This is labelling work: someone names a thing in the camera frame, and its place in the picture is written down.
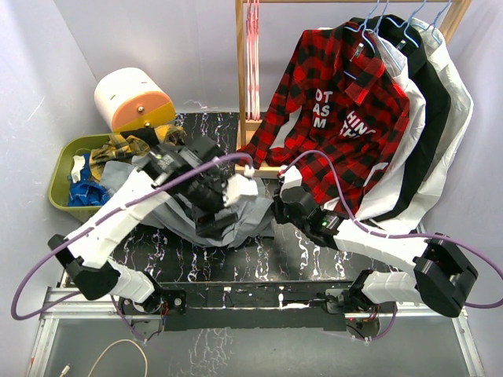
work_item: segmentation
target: red plaid shirt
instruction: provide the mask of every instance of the red plaid shirt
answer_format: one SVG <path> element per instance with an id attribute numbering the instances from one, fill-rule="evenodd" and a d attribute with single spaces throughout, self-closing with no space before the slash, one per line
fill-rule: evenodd
<path id="1" fill-rule="evenodd" d="M 402 139 L 409 122 L 409 99 L 387 74 L 377 49 L 374 53 L 361 32 L 345 26 L 358 29 L 347 22 L 332 30 L 303 32 L 264 120 L 241 152 L 249 153 L 259 167 L 264 160 L 279 166 L 302 152 L 323 151 L 334 163 L 344 198 L 356 212 Z M 364 49 L 354 56 L 360 43 Z M 285 147 L 270 149 L 289 114 L 300 107 Z M 296 166 L 318 203 L 339 196 L 325 159 L 308 155 Z M 340 202 L 336 210 L 344 212 Z"/>

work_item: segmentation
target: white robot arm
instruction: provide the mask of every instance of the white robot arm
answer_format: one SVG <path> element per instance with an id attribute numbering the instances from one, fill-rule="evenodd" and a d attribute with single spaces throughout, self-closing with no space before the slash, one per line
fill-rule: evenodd
<path id="1" fill-rule="evenodd" d="M 254 199 L 258 195 L 252 179 L 253 169 L 246 170 L 246 177 L 235 174 L 230 179 L 225 179 L 219 170 L 209 170 L 207 174 L 199 174 L 177 187 L 176 191 L 158 192 L 128 208 L 125 204 L 153 193 L 166 181 L 222 154 L 216 143 L 207 137 L 201 137 L 189 146 L 164 145 L 150 152 L 144 166 L 133 170 L 121 189 L 91 219 L 66 238 L 56 235 L 49 241 L 49 246 L 55 249 L 84 229 L 93 228 L 92 232 L 56 254 L 87 299 L 118 295 L 137 303 L 148 313 L 159 307 L 161 290 L 157 282 L 147 273 L 113 261 L 110 258 L 112 252 L 147 214 L 168 200 L 174 200 L 173 195 L 183 195 L 193 205 L 198 233 L 218 235 L 237 219 L 231 215 L 216 220 L 215 214 L 239 200 Z M 101 219 L 116 208 L 123 210 L 101 224 Z"/>
<path id="2" fill-rule="evenodd" d="M 278 222 L 293 223 L 318 245 L 362 254 L 400 270 L 363 271 L 344 297 L 332 299 L 355 309 L 382 302 L 424 303 L 446 317 L 459 315 L 478 273 L 454 243 L 395 240 L 365 233 L 352 220 L 319 207 L 301 183 L 295 167 L 280 176 L 274 197 Z"/>

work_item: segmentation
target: white backdrop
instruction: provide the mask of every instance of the white backdrop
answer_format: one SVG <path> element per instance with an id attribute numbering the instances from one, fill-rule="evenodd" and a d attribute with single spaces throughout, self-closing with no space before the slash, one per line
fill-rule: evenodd
<path id="1" fill-rule="evenodd" d="M 169 93 L 179 111 L 236 110 L 237 62 L 233 0 L 0 0 L 0 111 L 3 155 L 2 301 L 10 303 L 22 275 L 48 249 L 55 232 L 74 224 L 46 198 L 57 154 L 72 138 L 106 132 L 93 103 L 97 80 L 127 66 L 142 68 Z M 407 18 L 417 7 L 391 4 Z M 365 16 L 370 4 L 264 5 L 261 7 L 261 103 L 269 104 L 302 30 L 333 27 Z M 427 4 L 418 17 L 433 20 L 441 4 Z M 380 13 L 382 6 L 375 14 Z M 503 77 L 501 2 L 473 0 L 450 45 L 461 77 L 474 97 L 475 113 L 450 172 L 441 203 L 427 216 L 430 230 L 482 248 L 503 265 L 503 160 L 499 141 Z M 481 272 L 472 301 L 503 293 L 495 274 Z M 22 311 L 38 307 L 56 263 L 37 276 Z M 475 340 L 489 376 L 499 376 L 497 350 L 502 309 L 471 311 Z M 13 322 L 0 312 L 2 375 L 22 375 L 38 322 Z"/>
<path id="2" fill-rule="evenodd" d="M 145 70 L 181 111 L 232 110 L 237 102 L 234 0 L 56 0 L 99 80 L 126 66 Z M 408 18 L 418 4 L 390 4 Z M 433 21 L 444 4 L 427 4 Z M 260 97 L 267 109 L 302 31 L 365 17 L 374 4 L 260 7 Z M 383 5 L 374 13 L 381 14 Z"/>
<path id="3" fill-rule="evenodd" d="M 47 240 L 76 223 L 54 210 L 47 189 L 71 139 L 107 128 L 94 110 L 96 80 L 53 2 L 0 0 L 0 375 L 26 373 L 39 322 L 10 316 L 14 290 L 49 252 Z M 28 284 L 20 313 L 38 309 L 61 276 L 54 260 Z"/>

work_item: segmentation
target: hanging rope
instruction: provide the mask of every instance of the hanging rope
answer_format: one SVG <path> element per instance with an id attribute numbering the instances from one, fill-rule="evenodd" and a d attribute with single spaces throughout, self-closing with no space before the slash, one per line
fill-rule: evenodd
<path id="1" fill-rule="evenodd" d="M 260 120 L 259 93 L 259 0 L 247 1 L 246 59 L 247 59 L 247 119 Z"/>

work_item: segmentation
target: gray garment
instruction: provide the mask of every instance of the gray garment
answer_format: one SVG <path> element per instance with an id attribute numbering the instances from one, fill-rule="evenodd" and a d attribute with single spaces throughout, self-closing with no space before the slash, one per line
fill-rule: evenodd
<path id="1" fill-rule="evenodd" d="M 109 161 L 101 175 L 100 185 L 113 196 L 129 177 L 134 166 L 119 161 Z M 270 205 L 272 199 L 266 197 L 263 181 L 256 178 L 259 196 L 255 201 L 242 201 L 219 212 L 219 215 L 236 213 L 238 221 L 222 232 L 221 240 L 203 238 L 196 234 L 194 222 L 185 215 L 180 205 L 170 198 L 164 205 L 158 206 L 145 217 L 142 224 L 157 228 L 168 228 L 191 243 L 201 247 L 238 247 L 248 237 L 274 236 Z"/>

